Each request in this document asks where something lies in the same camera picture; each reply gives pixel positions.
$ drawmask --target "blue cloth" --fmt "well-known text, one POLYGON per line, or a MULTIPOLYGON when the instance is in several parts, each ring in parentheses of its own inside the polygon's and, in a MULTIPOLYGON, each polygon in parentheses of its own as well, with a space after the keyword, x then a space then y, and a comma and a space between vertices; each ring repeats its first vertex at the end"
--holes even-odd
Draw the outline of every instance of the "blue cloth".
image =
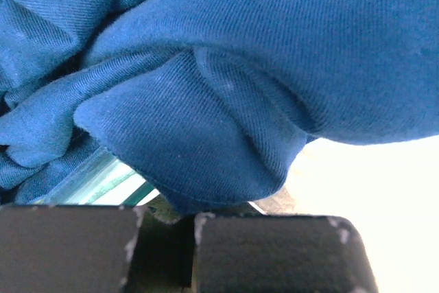
POLYGON ((0 186, 99 146, 181 213, 273 194, 304 145, 439 134, 439 0, 0 0, 0 186))

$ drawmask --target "blue fabric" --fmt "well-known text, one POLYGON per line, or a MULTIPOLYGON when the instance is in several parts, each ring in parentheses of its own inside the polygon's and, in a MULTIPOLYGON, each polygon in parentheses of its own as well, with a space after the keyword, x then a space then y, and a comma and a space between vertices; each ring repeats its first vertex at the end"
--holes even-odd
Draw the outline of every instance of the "blue fabric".
POLYGON ((438 68, 439 0, 0 0, 0 186, 102 145, 181 213, 260 199, 313 139, 439 134, 438 68))

